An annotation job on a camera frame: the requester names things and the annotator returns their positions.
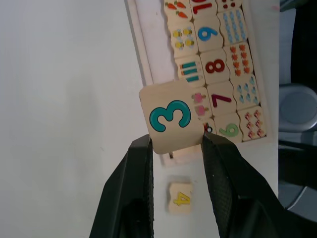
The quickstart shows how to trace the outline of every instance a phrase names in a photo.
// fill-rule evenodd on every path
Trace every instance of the blue number 9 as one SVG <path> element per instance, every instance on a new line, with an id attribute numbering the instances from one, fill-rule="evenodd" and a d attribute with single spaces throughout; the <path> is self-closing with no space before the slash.
<path id="1" fill-rule="evenodd" d="M 159 117 L 163 116 L 167 121 L 172 121 L 174 118 L 174 112 L 180 110 L 183 114 L 182 119 L 179 121 L 181 128 L 186 127 L 191 119 L 190 109 L 183 101 L 175 100 L 168 104 L 167 108 L 155 108 L 150 114 L 150 124 L 154 130 L 158 132 L 164 132 L 166 130 L 165 125 L 159 123 Z"/>
<path id="2" fill-rule="evenodd" d="M 218 32 L 215 29 L 212 29 L 210 27 L 202 27 L 198 30 L 198 37 L 202 41 L 207 41 L 210 39 L 211 35 L 218 35 Z"/>

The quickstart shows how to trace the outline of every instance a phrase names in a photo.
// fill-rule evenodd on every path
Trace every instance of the teal number 3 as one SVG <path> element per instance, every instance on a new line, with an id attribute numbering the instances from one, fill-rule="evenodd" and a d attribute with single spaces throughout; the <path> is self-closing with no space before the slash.
<path id="1" fill-rule="evenodd" d="M 179 126 L 184 128 L 188 126 L 191 113 L 186 103 L 183 101 L 175 100 L 168 104 L 167 108 L 155 108 L 150 114 L 150 124 L 154 130 L 158 132 L 164 132 L 166 130 L 165 125 L 159 123 L 159 117 L 163 116 L 167 121 L 172 121 L 174 118 L 174 112 L 180 110 L 183 113 L 182 119 L 179 121 Z"/>
<path id="2" fill-rule="evenodd" d="M 223 135 L 229 136 L 229 137 L 234 137 L 237 134 L 239 134 L 239 128 L 237 127 L 236 124 L 229 124 L 226 127 L 226 130 L 220 128 L 219 132 Z"/>

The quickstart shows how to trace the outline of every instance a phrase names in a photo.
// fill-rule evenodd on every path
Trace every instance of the number 9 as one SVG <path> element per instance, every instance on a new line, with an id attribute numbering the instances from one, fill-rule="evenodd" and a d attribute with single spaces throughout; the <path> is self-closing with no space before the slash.
<path id="1" fill-rule="evenodd" d="M 202 41 L 207 41 L 211 38 L 211 35 L 218 35 L 218 32 L 215 29 L 212 29 L 210 27 L 204 26 L 198 30 L 198 37 Z"/>
<path id="2" fill-rule="evenodd" d="M 167 108 L 155 108 L 150 114 L 150 124 L 157 132 L 164 132 L 166 126 L 159 123 L 159 117 L 163 116 L 167 121 L 172 121 L 174 112 L 180 110 L 183 114 L 182 119 L 179 121 L 179 126 L 184 128 L 188 126 L 191 120 L 191 112 L 186 103 L 183 101 L 175 100 L 168 104 Z"/>
<path id="3" fill-rule="evenodd" d="M 220 128 L 219 132 L 223 135 L 234 137 L 237 134 L 239 134 L 239 128 L 237 127 L 236 124 L 231 123 L 227 125 L 226 130 Z"/>

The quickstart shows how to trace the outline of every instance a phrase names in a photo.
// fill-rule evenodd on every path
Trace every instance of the wooden puzzle tile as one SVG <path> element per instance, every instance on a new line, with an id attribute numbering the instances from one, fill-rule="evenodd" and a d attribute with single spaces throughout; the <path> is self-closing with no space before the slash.
<path id="1" fill-rule="evenodd" d="M 204 127 L 196 117 L 193 88 L 187 81 L 144 87 L 140 93 L 143 114 L 157 154 L 201 143 Z"/>
<path id="2" fill-rule="evenodd" d="M 203 125 L 205 131 L 216 134 L 216 127 L 211 118 L 203 118 L 199 120 Z M 167 167 L 183 165 L 201 158 L 201 145 L 191 146 L 185 149 L 170 152 L 162 155 L 163 164 Z"/>
<path id="3" fill-rule="evenodd" d="M 217 3 L 215 0 L 190 0 L 190 5 L 194 19 L 217 14 Z"/>
<path id="4" fill-rule="evenodd" d="M 240 119 L 236 113 L 215 117 L 214 123 L 218 135 L 224 136 L 234 143 L 242 142 Z"/>
<path id="5" fill-rule="evenodd" d="M 207 87 L 213 115 L 220 116 L 235 112 L 237 103 L 233 98 L 232 84 L 227 81 Z"/>
<path id="6" fill-rule="evenodd" d="M 212 134 L 215 134 L 215 135 L 217 134 L 213 119 L 205 118 L 205 119 L 200 119 L 200 121 L 203 123 L 206 132 L 209 132 L 209 133 L 211 132 Z"/>
<path id="7" fill-rule="evenodd" d="M 191 22 L 169 25 L 174 57 L 195 55 L 198 52 L 195 28 Z"/>
<path id="8" fill-rule="evenodd" d="M 218 5 L 218 12 L 231 10 L 235 7 L 240 7 L 242 0 L 216 0 Z"/>
<path id="9" fill-rule="evenodd" d="M 226 64 L 226 53 L 223 49 L 201 53 L 206 84 L 227 81 L 230 70 Z"/>
<path id="10" fill-rule="evenodd" d="M 219 13 L 217 16 L 220 20 L 220 31 L 225 46 L 247 40 L 247 27 L 240 8 Z"/>
<path id="11" fill-rule="evenodd" d="M 217 16 L 194 20 L 198 49 L 200 52 L 219 49 L 223 45 L 220 22 Z"/>
<path id="12" fill-rule="evenodd" d="M 191 87 L 205 85 L 202 63 L 198 55 L 178 58 L 175 60 L 179 79 L 185 79 Z"/>
<path id="13" fill-rule="evenodd" d="M 171 183 L 168 210 L 172 214 L 189 214 L 192 210 L 192 183 Z"/>
<path id="14" fill-rule="evenodd" d="M 226 52 L 231 80 L 253 73 L 253 63 L 247 42 L 226 46 L 223 49 Z"/>
<path id="15" fill-rule="evenodd" d="M 263 111 L 260 106 L 238 111 L 243 141 L 257 139 L 266 135 Z"/>
<path id="16" fill-rule="evenodd" d="M 257 81 L 253 74 L 231 80 L 237 110 L 250 108 L 260 103 Z"/>
<path id="17" fill-rule="evenodd" d="M 212 116 L 209 96 L 205 87 L 193 89 L 192 100 L 194 103 L 195 113 L 199 119 L 210 118 Z"/>
<path id="18" fill-rule="evenodd" d="M 192 19 L 189 0 L 164 0 L 164 12 L 168 24 L 189 22 Z"/>

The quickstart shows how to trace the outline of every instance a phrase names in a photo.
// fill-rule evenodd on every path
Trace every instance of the number 7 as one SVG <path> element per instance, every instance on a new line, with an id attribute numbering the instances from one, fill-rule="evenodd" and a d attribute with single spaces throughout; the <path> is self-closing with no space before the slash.
<path id="1" fill-rule="evenodd" d="M 212 100 L 212 104 L 213 104 L 213 106 L 215 108 L 218 106 L 217 99 L 225 101 L 225 102 L 228 102 L 228 103 L 231 103 L 231 101 L 232 101 L 231 98 L 227 98 L 225 96 L 220 96 L 220 95 L 217 95 L 217 94 L 212 94 L 211 95 L 211 100 Z"/>

